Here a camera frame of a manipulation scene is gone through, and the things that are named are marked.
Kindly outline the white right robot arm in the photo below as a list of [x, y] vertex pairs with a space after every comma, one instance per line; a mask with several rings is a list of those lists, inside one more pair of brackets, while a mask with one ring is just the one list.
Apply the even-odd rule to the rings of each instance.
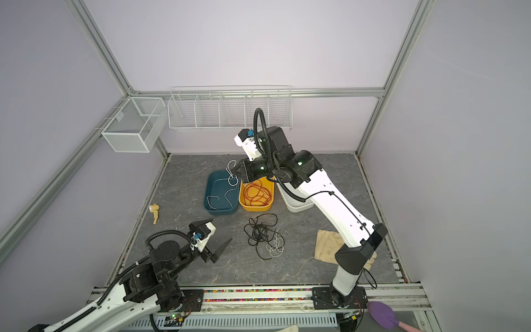
[[365, 266], [388, 234], [386, 226], [360, 213], [312, 153], [294, 152], [282, 128], [267, 126], [261, 108], [254, 111], [253, 127], [241, 130], [235, 142], [246, 153], [246, 158], [232, 168], [242, 183], [266, 178], [278, 184], [294, 200], [311, 201], [339, 232], [344, 243], [335, 254], [337, 272], [328, 299], [319, 304], [347, 308], [356, 300], [355, 291]]

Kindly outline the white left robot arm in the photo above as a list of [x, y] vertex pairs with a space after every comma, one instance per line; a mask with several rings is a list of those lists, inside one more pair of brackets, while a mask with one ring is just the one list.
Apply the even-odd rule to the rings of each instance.
[[104, 293], [75, 314], [52, 325], [35, 325], [32, 331], [119, 331], [145, 315], [162, 312], [193, 312], [203, 297], [185, 292], [177, 278], [197, 258], [217, 262], [230, 244], [210, 250], [215, 234], [211, 219], [195, 221], [187, 233], [162, 230], [145, 239], [148, 254], [125, 268]]

